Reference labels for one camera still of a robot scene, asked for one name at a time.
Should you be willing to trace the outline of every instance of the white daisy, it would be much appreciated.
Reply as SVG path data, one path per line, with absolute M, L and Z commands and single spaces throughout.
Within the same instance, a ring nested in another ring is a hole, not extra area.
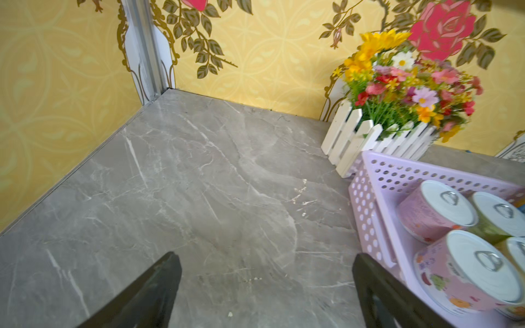
M 393 64 L 395 68 L 402 70 L 412 69 L 414 66 L 415 60 L 412 58 L 412 53 L 409 52 L 400 52 L 399 54 L 392 57 Z

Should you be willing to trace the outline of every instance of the black object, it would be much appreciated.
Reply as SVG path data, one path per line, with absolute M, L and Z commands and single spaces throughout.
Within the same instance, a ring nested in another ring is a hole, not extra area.
M 166 253 L 78 328 L 167 328 L 181 276 L 179 257 Z
M 367 328 L 454 328 L 370 255 L 360 253 L 352 266 Z

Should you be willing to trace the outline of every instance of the green can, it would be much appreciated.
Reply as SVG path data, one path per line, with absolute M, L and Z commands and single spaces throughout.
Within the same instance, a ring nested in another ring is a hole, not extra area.
M 476 192 L 469 198 L 479 223 L 468 231 L 495 244 L 508 237 L 525 236 L 525 214 L 493 194 Z

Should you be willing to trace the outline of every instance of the lavender plastic basket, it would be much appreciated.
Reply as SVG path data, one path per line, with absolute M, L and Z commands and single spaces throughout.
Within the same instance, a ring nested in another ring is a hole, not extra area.
M 430 299 L 417 281 L 412 265 L 415 253 L 426 245 L 404 229 L 396 207 L 424 180 L 442 182 L 465 196 L 483 191 L 511 203 L 525 193 L 525 187 L 372 151 L 362 152 L 350 172 L 355 174 L 349 192 L 364 252 L 458 328 L 503 328 L 509 324 L 509 319 L 495 310 L 457 316 Z

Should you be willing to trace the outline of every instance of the can lid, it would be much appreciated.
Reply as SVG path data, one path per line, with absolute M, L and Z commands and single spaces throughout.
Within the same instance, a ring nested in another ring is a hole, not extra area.
M 446 184 L 426 180 L 421 183 L 421 192 L 427 203 L 446 219 L 462 226 L 473 226 L 478 222 L 472 204 Z
M 522 301 L 523 283 L 518 272 L 494 246 L 462 230 L 453 230 L 446 238 L 464 278 L 497 300 L 514 304 Z
M 494 225 L 511 236 L 525 236 L 525 214 L 509 202 L 493 194 L 476 192 L 472 201 Z
M 510 237 L 505 242 L 512 259 L 518 265 L 518 269 L 525 272 L 525 238 Z

